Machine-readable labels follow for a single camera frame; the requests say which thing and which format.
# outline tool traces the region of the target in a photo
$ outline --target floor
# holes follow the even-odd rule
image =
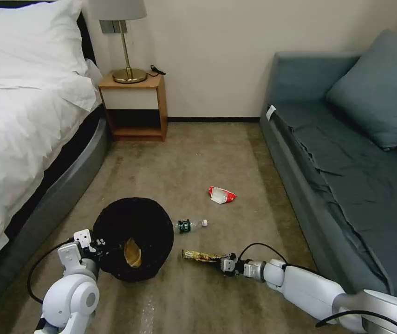
[[[209,186],[238,197],[219,205],[209,200]],[[124,283],[101,273],[100,302],[88,334],[346,333],[338,327],[315,329],[314,319],[265,284],[225,277],[181,258],[182,249],[238,253],[251,242],[264,242],[289,262],[314,267],[255,123],[172,123],[165,143],[114,143],[85,195],[3,295],[0,333],[32,333],[39,320],[40,306],[25,288],[30,264],[73,232],[91,228],[112,201],[133,196],[156,200],[172,220],[206,218],[209,226],[177,235],[151,280]],[[274,257],[263,248],[247,256]],[[35,293],[44,296],[61,274],[57,255],[49,256],[35,273]]]

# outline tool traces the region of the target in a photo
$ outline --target lamp shade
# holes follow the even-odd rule
[[[147,16],[143,0],[90,0],[91,15],[99,20],[133,20]]]

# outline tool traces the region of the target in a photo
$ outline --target gray bed base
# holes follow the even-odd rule
[[[47,190],[17,237],[8,244],[0,261],[0,296],[93,181],[107,152],[106,128],[106,121],[101,118],[84,151]]]
[[[347,240],[323,200],[311,189],[297,161],[266,110],[274,101],[315,101],[357,61],[358,55],[277,53],[260,128],[280,174],[318,271],[347,293],[372,289],[389,293]]]

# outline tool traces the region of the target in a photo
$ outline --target wooden nightstand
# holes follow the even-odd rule
[[[162,75],[148,76],[140,83],[116,83],[110,72],[99,84],[99,92],[115,140],[165,140],[167,107]]]

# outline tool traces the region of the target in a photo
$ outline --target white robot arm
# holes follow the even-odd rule
[[[82,256],[83,249],[96,251],[90,246],[90,231],[76,232],[74,240],[58,249],[64,276],[47,291],[34,334],[83,334],[98,305],[98,268]]]
[[[348,295],[336,282],[275,259],[268,263],[240,261],[232,255],[221,260],[221,270],[265,282],[289,302],[323,321],[321,325],[340,324],[354,333],[397,334],[397,298],[391,295],[371,290]]]

